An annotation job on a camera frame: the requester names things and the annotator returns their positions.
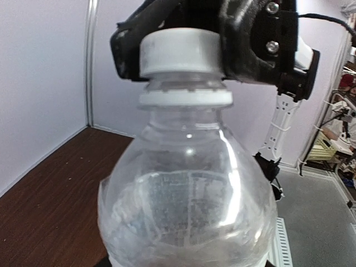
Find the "right aluminium corner post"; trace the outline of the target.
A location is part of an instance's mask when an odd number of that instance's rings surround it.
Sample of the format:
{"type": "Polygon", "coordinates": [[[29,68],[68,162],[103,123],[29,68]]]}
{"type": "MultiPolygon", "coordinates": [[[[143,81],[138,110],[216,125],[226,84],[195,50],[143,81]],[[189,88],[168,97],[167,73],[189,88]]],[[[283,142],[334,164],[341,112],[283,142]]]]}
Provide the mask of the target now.
{"type": "Polygon", "coordinates": [[[86,126],[92,127],[93,122],[93,63],[94,39],[97,24],[99,0],[89,0],[87,6],[85,44],[84,44],[84,90],[86,126]]]}

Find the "person in red cap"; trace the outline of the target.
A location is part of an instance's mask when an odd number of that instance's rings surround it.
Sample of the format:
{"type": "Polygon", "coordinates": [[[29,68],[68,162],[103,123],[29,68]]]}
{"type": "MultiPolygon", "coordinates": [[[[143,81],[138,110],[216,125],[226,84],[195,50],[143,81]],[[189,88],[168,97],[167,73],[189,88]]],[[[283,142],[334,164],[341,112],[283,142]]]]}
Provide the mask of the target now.
{"type": "Polygon", "coordinates": [[[332,120],[322,127],[330,140],[341,141],[355,151],[355,83],[354,76],[342,75],[336,95],[332,101],[332,120]]]}

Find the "clear water bottle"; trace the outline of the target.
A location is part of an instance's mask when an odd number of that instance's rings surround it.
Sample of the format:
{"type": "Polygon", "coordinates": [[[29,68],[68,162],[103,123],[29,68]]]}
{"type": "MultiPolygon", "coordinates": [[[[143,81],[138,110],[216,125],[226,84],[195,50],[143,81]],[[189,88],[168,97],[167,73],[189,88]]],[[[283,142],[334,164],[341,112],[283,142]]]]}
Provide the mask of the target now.
{"type": "Polygon", "coordinates": [[[276,202],[258,163],[223,124],[233,97],[213,75],[154,75],[150,120],[98,191],[112,266],[264,266],[276,202]]]}

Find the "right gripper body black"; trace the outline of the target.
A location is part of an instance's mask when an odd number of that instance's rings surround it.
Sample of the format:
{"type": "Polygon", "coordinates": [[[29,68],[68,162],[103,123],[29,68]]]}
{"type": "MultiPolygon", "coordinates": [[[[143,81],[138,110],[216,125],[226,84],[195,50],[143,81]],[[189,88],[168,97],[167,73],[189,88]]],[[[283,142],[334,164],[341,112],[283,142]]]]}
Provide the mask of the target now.
{"type": "Polygon", "coordinates": [[[258,60],[256,80],[278,85],[280,76],[294,69],[298,45],[296,1],[259,1],[250,45],[258,60]]]}

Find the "white water bottle cap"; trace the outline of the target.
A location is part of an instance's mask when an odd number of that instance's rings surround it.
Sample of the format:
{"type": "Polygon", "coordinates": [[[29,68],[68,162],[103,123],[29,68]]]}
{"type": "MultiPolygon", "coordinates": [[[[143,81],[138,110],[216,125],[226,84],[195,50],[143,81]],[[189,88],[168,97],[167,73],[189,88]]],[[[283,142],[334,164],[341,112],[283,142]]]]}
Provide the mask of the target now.
{"type": "Polygon", "coordinates": [[[224,76],[220,36],[196,28],[172,28],[147,35],[140,44],[140,76],[193,72],[224,76]]]}

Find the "yellow plastic basket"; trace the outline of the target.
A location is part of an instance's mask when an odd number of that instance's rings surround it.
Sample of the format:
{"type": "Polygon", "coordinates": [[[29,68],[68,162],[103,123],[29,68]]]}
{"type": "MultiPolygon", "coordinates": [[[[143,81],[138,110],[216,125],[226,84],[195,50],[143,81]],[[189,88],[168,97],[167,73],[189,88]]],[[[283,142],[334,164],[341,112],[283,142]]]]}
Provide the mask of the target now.
{"type": "Polygon", "coordinates": [[[306,159],[306,165],[315,169],[334,171],[339,160],[335,158],[337,149],[320,131],[306,159]]]}

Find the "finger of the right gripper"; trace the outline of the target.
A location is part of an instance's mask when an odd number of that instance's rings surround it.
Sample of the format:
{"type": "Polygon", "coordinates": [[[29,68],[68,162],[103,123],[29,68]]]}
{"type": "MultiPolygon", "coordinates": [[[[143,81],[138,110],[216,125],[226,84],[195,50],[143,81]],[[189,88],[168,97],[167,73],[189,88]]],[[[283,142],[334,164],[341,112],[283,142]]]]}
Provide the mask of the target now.
{"type": "Polygon", "coordinates": [[[110,47],[118,76],[132,82],[146,82],[140,75],[140,44],[149,34],[177,26],[181,1],[144,1],[125,21],[117,23],[110,47]]]}
{"type": "Polygon", "coordinates": [[[220,1],[226,78],[277,85],[281,50],[280,1],[220,1]]]}

